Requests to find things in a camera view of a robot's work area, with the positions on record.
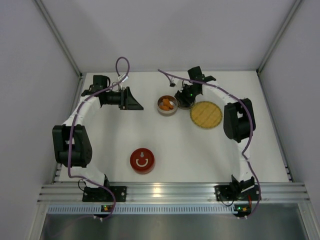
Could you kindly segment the brown round lid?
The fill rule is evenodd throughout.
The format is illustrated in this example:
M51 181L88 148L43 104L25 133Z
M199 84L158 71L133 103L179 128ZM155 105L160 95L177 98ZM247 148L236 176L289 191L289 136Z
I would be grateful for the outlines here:
M189 109L191 109L193 107L194 104L195 104L195 101L187 102L187 101L181 100L181 99L177 100L177 105L182 110L189 110Z

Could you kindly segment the brown-banded metal tin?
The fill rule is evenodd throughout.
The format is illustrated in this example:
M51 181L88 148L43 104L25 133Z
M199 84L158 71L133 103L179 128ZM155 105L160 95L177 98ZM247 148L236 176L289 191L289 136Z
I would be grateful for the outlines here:
M178 110L177 99L171 95L163 95L157 101L158 112L166 117L172 116Z

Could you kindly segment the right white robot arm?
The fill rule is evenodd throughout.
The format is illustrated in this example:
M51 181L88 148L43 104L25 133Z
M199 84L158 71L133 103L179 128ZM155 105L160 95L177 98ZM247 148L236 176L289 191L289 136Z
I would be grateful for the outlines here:
M189 110L192 122L203 129L222 127L227 143L232 144L235 170L229 186L219 195L224 200L243 199L258 185L249 151L256 129L252 101L239 99L218 86L216 78L203 74L200 66L190 68L187 74L174 95L178 106Z

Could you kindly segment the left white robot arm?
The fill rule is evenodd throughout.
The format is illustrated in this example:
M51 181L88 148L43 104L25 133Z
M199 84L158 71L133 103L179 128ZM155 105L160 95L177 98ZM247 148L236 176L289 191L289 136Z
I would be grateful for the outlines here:
M94 75L73 113L63 124L52 129L55 160L66 167L70 179L84 182L83 202L116 200L106 174L91 163L93 149L86 127L105 105L117 105L120 110L143 110L130 88L122 86L128 78L127 74L122 74L112 83L106 75Z

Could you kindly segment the orange fried food piece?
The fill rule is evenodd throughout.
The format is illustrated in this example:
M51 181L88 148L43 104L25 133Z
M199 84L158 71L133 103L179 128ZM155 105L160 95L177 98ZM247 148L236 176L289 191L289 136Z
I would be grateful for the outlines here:
M170 107L168 107L167 105L160 105L159 106L160 109L162 109L163 111L170 111Z

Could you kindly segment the red round lid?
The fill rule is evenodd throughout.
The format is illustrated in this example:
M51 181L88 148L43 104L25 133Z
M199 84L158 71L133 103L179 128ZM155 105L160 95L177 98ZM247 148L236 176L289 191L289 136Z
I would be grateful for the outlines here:
M130 166L136 164L139 167L145 167L155 163L154 154L147 148L138 148L130 156Z

